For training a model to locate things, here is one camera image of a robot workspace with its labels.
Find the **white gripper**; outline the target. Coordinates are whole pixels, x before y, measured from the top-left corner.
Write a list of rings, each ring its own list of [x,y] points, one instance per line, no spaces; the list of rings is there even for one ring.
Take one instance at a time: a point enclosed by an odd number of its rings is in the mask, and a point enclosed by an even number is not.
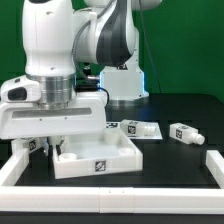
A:
[[[50,137],[50,145],[61,155],[64,136],[96,133],[106,127],[106,102],[106,93],[97,91],[81,92],[58,110],[43,110],[36,103],[0,103],[0,139]]]

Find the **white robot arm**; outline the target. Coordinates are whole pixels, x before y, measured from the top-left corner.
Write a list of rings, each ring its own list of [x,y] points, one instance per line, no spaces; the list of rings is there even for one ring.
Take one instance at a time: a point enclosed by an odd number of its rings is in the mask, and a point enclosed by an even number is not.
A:
[[[75,86],[80,62],[118,67],[136,43],[132,12],[162,0],[24,0],[25,74],[0,88],[0,139],[65,137],[106,128],[106,98]]]

